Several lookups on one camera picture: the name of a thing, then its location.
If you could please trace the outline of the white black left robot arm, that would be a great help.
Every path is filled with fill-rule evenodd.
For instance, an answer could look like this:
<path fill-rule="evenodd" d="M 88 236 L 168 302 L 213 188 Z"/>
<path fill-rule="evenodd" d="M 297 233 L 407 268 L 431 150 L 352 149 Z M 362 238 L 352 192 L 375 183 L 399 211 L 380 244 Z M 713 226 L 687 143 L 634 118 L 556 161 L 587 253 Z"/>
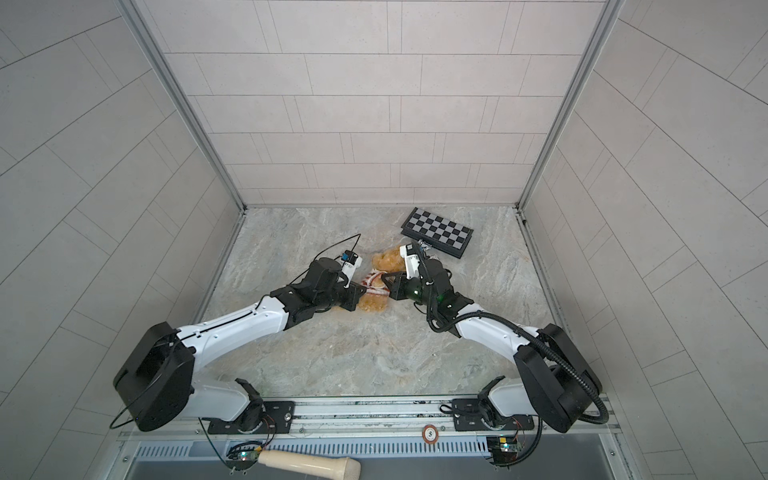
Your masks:
<path fill-rule="evenodd" d="M 255 304 L 214 320 L 174 328 L 150 327 L 113 380 L 130 420 L 143 432 L 176 418 L 220 420 L 241 433 L 259 428 L 266 415 L 261 395 L 246 380 L 206 382 L 214 360 L 261 337 L 290 329 L 333 307 L 355 310 L 366 292 L 352 277 L 362 264 L 346 251 L 311 262 L 304 278 Z"/>

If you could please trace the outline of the red white striped knit sweater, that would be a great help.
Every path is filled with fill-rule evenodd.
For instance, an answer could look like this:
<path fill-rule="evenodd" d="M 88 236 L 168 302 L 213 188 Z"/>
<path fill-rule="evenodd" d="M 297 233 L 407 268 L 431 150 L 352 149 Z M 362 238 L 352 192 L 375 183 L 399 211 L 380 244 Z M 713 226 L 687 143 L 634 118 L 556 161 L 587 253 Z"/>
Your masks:
<path fill-rule="evenodd" d="M 383 297 L 390 295 L 390 290 L 382 280 L 383 275 L 383 271 L 372 270 L 361 280 L 361 285 L 366 288 L 367 294 Z"/>

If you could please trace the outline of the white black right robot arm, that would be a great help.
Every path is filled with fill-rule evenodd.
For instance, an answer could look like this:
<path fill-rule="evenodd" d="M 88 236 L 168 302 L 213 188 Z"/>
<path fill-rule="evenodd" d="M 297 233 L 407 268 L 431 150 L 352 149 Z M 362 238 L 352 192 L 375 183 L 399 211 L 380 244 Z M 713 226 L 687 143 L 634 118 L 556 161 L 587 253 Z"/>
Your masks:
<path fill-rule="evenodd" d="M 453 288 L 442 262 L 417 242 L 400 246 L 399 254 L 405 269 L 382 276 L 391 298 L 423 307 L 433 332 L 474 341 L 515 364 L 517 381 L 499 376 L 477 396 L 476 414 L 487 427 L 533 415 L 560 433 L 578 421 L 608 422 L 602 384 L 562 328 L 523 326 L 483 309 Z"/>

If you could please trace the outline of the tan plush teddy bear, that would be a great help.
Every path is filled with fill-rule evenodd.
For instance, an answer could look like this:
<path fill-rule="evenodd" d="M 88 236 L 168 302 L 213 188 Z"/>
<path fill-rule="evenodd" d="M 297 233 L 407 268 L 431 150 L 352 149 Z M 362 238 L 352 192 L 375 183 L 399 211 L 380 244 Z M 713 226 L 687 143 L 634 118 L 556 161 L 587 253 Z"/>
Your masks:
<path fill-rule="evenodd" d="M 360 298 L 357 308 L 369 313 L 385 311 L 389 303 L 390 290 L 383 281 L 383 275 L 405 270 L 405 262 L 399 246 L 375 253 L 372 258 L 372 270 L 361 281 L 361 284 L 366 287 L 366 293 Z"/>

